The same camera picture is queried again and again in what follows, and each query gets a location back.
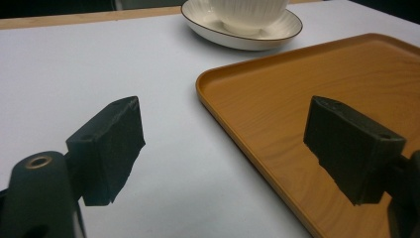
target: white saucer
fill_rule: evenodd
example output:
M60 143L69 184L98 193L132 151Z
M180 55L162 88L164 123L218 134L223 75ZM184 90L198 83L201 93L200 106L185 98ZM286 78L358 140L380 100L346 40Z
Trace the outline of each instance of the white saucer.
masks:
M182 5L181 12L188 26L201 37L225 47L247 51L277 48L291 41L303 28L302 21L286 10L277 21L258 34L240 36L223 27L208 0L188 0Z

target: white bowl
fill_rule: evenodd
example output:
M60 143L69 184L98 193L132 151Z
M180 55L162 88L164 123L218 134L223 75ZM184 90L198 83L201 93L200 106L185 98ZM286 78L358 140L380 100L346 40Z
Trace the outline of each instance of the white bowl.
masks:
M280 47L294 39L303 28L300 19L285 10L270 26L251 36L227 31L214 14L208 0L188 0L181 8L187 25L201 37L216 44L246 51L265 51Z
M209 0L209 3L228 31L248 36L275 22L288 0Z

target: wood grain surface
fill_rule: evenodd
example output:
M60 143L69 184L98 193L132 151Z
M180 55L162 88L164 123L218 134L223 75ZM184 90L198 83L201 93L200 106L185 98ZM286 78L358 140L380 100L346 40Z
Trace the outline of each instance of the wood grain surface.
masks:
M290 4L319 2L321 0L290 0ZM70 14L47 17L30 17L30 18L14 18L14 19L0 19L1 29L17 29L17 28L32 28L32 27L46 27L69 24L82 24L92 22L118 21L124 19L135 19L145 17L157 17L164 15L179 14L180 7L163 7L163 8L149 8L149 9L135 9L114 12L98 12L86 14Z
M342 101L420 149L420 49L364 35L215 68L203 104L315 237L389 237L380 204L353 206L303 143L313 95Z

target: tabletop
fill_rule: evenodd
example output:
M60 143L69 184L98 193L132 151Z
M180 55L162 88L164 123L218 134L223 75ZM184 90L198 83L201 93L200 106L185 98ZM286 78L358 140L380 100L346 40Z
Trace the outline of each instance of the tabletop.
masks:
M65 154L65 139L100 109L137 95L147 144L113 204L80 202L88 237L310 237L200 103L197 77L366 33L420 47L420 26L345 0L287 8L303 31L265 52L210 43L180 14L4 27L0 189L20 160L42 151Z

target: white cup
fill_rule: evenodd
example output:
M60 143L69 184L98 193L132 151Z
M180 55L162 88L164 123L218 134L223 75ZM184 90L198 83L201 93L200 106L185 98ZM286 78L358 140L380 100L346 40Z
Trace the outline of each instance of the white cup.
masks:
M249 36L274 23L288 0L209 0L209 3L226 30Z

